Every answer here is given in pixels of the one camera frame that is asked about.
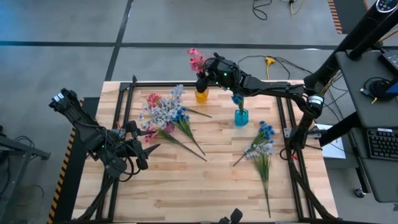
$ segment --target wooden tabletop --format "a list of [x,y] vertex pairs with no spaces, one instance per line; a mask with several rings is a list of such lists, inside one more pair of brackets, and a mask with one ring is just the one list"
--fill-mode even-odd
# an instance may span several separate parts
[[[107,128],[112,127],[120,82],[105,82],[98,105],[97,121]],[[129,119],[136,120],[146,105],[150,93],[164,97],[171,87],[136,87],[132,97]],[[245,98],[244,107],[249,111],[249,123],[243,128],[234,125],[234,111],[237,106],[231,100],[231,92],[210,88],[208,101],[196,102],[194,88],[185,88],[183,105],[211,115],[207,118],[189,113],[193,135],[206,153],[205,162],[185,149],[164,140],[155,139],[152,144],[162,143],[148,159],[149,168],[133,176],[128,182],[120,182],[114,221],[116,222],[218,222],[229,217],[235,208],[243,212],[242,222],[297,221],[292,184],[286,161],[279,157],[284,148],[276,98],[255,96]],[[122,104],[119,122],[123,120],[126,96]],[[289,120],[284,102],[285,116]],[[297,122],[302,112],[296,107]],[[243,153],[243,148],[252,143],[259,129],[260,120],[273,125],[275,155],[272,156],[269,177],[268,216],[264,189],[260,176],[251,161],[243,159],[232,165]],[[195,152],[199,149],[177,128],[172,134]],[[308,139],[307,144],[319,147],[319,142]],[[322,152],[306,147],[303,150],[310,187],[323,206],[337,216]],[[73,217],[80,216],[100,190],[103,163],[90,157],[85,162]],[[300,192],[302,205],[308,216],[305,196]],[[109,195],[105,211],[108,211]]]

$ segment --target gray floor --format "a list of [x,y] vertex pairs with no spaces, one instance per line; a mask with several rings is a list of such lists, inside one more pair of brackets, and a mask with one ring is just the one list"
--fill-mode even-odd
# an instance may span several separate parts
[[[52,42],[114,42],[127,0],[0,0],[0,40]],[[336,45],[344,35],[336,33],[327,0],[307,0],[302,11],[289,15],[286,4],[274,1],[265,8],[268,21],[256,19],[248,0],[135,0],[123,42]],[[388,40],[397,45],[398,36]],[[329,50],[200,49],[218,52],[231,60],[246,55],[280,56],[315,71]],[[52,153],[50,160],[34,160],[21,186],[19,203],[34,201],[21,210],[10,205],[10,220],[47,220],[72,126],[48,104],[61,88],[79,96],[99,96],[113,48],[111,47],[0,47],[0,124],[11,138],[30,137],[37,147]],[[122,48],[112,80],[193,80],[186,49]],[[242,69],[265,78],[261,58],[241,62]],[[294,67],[291,79],[307,74]],[[280,65],[271,67],[271,79],[287,78]],[[345,88],[344,80],[336,86]],[[343,92],[331,90],[335,98]],[[354,111],[349,95],[338,100],[344,116]],[[325,109],[320,123],[338,120]],[[359,186],[354,170],[328,169],[340,217],[347,220],[398,223],[393,204],[377,203],[372,194],[356,198]],[[39,198],[34,184],[45,190]]]

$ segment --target yellow cable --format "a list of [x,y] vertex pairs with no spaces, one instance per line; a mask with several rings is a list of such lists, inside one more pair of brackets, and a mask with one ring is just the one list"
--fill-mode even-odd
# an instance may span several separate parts
[[267,64],[267,80],[269,80],[269,64]]
[[393,36],[393,35],[396,34],[396,33],[398,33],[398,30],[395,30],[394,32],[392,32],[392,33],[390,33],[390,34],[387,34],[385,37],[381,38],[381,39],[379,40],[379,42],[382,42],[382,41],[387,40],[388,38],[390,38],[391,36]]
[[299,13],[301,7],[303,7],[303,4],[304,4],[304,0],[301,2],[300,7],[298,8],[297,12],[295,12],[295,13],[293,13],[293,3],[290,4],[290,14],[294,16],[294,15],[296,15],[297,13]]

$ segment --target glass vase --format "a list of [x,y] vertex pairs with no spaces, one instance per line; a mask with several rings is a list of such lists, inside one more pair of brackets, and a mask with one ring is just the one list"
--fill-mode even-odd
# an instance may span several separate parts
[[249,122],[249,112],[246,109],[235,111],[235,125],[245,126]]
[[206,103],[207,96],[209,95],[209,89],[206,89],[203,93],[199,93],[195,90],[195,96],[197,98],[198,103]]
[[173,131],[174,131],[174,124],[173,124],[173,122],[169,122],[169,123],[167,123],[167,126],[166,126],[166,128],[164,129],[164,131],[166,132],[166,133],[172,133]]

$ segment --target table leg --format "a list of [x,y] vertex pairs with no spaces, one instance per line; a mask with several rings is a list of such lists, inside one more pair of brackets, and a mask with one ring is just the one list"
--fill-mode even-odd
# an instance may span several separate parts
[[0,146],[13,149],[15,151],[29,152],[34,156],[39,156],[42,159],[49,159],[50,153],[41,151],[40,149],[36,149],[34,147],[27,146],[23,143],[19,143],[17,141],[11,140],[4,136],[0,136]]
[[348,133],[351,128],[359,128],[361,127],[361,122],[358,118],[358,114],[356,112],[350,114],[348,117],[344,118],[339,123],[333,125],[330,129],[325,131],[322,134],[322,137],[319,139],[319,143],[321,147],[331,143],[335,139],[338,139],[342,135]]

